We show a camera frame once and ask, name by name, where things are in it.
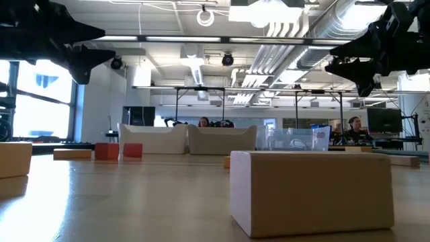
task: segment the cable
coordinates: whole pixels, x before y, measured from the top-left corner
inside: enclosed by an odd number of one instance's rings
[[[183,11],[183,12],[201,11],[201,9],[176,9],[176,10],[175,9],[165,9],[164,7],[159,7],[159,6],[148,4],[148,3],[142,3],[142,5],[149,6],[149,7],[154,7],[156,9],[160,9],[160,10],[164,10],[164,11]]]
[[[226,16],[226,17],[228,17],[228,14],[225,14],[225,13],[220,13],[219,11],[213,11],[214,13],[217,13],[217,14],[219,14],[219,15],[223,15],[223,16]]]
[[[423,98],[421,98],[420,102],[415,106],[415,108],[412,110],[410,116],[412,116],[412,114],[414,114],[414,111],[418,108],[418,106],[421,104],[421,102],[423,102],[424,98],[427,97],[427,94],[429,94],[429,91],[426,91]]]

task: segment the window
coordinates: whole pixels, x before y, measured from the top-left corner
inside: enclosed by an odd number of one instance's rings
[[[9,69],[10,69],[10,63],[6,60],[0,60],[0,82],[2,83],[9,83]],[[0,92],[0,97],[5,97],[7,93]]]
[[[19,62],[17,88],[27,95],[16,97],[13,136],[72,138],[73,85],[69,71],[49,60]]]
[[[57,136],[67,138],[70,107],[18,95],[13,119],[15,137]]]
[[[70,103],[72,84],[69,71],[49,60],[38,60],[36,65],[26,61],[19,63],[19,90]]]

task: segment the fluorescent light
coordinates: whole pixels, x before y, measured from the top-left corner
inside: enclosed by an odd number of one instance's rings
[[[137,41],[137,36],[104,36],[94,41]]]
[[[221,42],[220,37],[187,36],[147,36],[146,41],[154,42]]]
[[[146,87],[146,86],[132,86],[134,89],[175,89],[175,87]]]
[[[226,91],[261,91],[260,88],[226,87]]]
[[[299,38],[230,38],[232,43],[250,44],[303,44],[304,40]]]
[[[104,1],[107,0],[80,0],[80,1]],[[172,4],[176,3],[178,5],[206,5],[206,6],[218,6],[217,1],[180,1],[180,0],[111,0],[109,1],[113,4]]]

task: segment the air duct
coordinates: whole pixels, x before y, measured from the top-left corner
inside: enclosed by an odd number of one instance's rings
[[[338,0],[320,21],[307,33],[308,38],[356,38],[367,26],[378,19],[385,6],[356,5],[355,1]],[[329,51],[327,49],[297,46],[291,51],[286,62],[277,71],[274,81],[279,84],[292,84],[307,74],[307,71],[290,71],[286,69],[311,70],[322,61]]]

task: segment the woman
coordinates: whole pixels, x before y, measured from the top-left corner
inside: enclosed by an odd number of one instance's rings
[[[207,117],[201,117],[199,127],[209,127],[209,119]]]
[[[358,143],[360,140],[371,141],[373,138],[364,130],[361,130],[361,120],[358,117],[352,117],[348,121],[351,129],[347,131],[347,136],[354,143]]]

